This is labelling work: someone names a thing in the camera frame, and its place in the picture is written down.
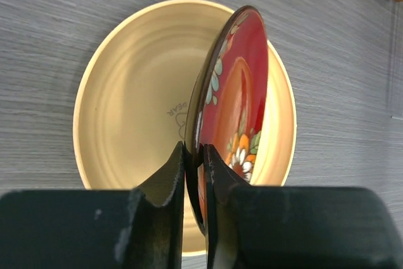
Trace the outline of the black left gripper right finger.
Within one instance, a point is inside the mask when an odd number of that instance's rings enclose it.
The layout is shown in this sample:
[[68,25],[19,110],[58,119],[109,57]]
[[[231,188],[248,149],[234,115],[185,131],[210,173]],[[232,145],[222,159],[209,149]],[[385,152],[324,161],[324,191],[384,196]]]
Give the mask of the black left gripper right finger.
[[204,147],[209,268],[401,268],[402,240],[363,187],[252,186]]

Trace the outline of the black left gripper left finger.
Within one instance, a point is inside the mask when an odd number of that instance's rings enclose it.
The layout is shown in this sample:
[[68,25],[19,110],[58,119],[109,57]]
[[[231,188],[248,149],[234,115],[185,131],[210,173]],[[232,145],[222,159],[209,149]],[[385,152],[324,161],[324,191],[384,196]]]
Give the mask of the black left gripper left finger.
[[1,197],[2,268],[180,268],[184,150],[131,190]]

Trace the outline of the dark red patterned plate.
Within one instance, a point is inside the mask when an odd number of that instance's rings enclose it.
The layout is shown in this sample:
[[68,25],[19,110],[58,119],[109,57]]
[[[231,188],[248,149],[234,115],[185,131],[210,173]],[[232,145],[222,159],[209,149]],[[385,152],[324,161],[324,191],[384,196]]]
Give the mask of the dark red patterned plate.
[[203,146],[250,182],[259,149],[268,86],[264,21],[250,5],[235,11],[214,38],[194,85],[184,132],[186,182],[199,230],[205,230]]

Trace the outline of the cream yellow plate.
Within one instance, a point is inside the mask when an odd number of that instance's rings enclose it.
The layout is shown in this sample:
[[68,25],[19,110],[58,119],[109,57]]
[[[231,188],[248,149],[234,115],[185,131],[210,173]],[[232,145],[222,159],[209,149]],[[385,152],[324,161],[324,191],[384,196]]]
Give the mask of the cream yellow plate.
[[[73,145],[78,172],[88,189],[133,189],[182,143],[183,256],[205,252],[186,182],[188,106],[213,40],[235,11],[206,0],[168,0],[141,9],[102,41],[77,91]],[[268,37],[267,42],[266,107],[248,183],[282,186],[293,160],[297,115],[285,66]]]

